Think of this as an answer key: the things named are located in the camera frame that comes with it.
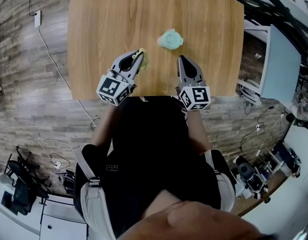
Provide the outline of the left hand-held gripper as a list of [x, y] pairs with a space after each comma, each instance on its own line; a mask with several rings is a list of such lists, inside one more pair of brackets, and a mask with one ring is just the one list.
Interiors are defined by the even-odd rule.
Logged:
[[132, 93], [134, 78], [145, 58], [144, 53], [138, 52], [132, 50], [121, 54], [114, 60], [107, 74], [102, 75], [96, 90], [102, 101], [119, 106]]

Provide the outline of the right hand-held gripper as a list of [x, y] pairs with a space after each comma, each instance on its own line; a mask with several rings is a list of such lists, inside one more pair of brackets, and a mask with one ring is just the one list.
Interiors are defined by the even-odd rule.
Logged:
[[187, 56], [177, 60], [179, 84], [178, 99], [186, 111], [205, 110], [211, 103], [210, 89], [203, 80], [200, 66]]

